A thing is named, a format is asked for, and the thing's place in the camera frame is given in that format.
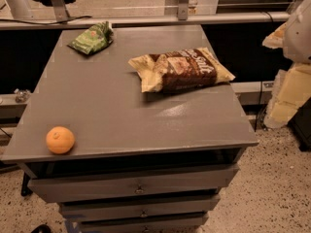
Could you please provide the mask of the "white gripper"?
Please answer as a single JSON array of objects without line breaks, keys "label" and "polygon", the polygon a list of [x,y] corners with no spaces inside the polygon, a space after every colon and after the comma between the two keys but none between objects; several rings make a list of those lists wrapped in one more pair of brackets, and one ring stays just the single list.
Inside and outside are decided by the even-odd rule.
[{"label": "white gripper", "polygon": [[287,23],[266,36],[262,45],[270,49],[283,47],[284,56],[296,62],[276,75],[263,120],[268,128],[280,128],[311,98],[311,65],[302,64],[311,63],[311,0],[303,0]]}]

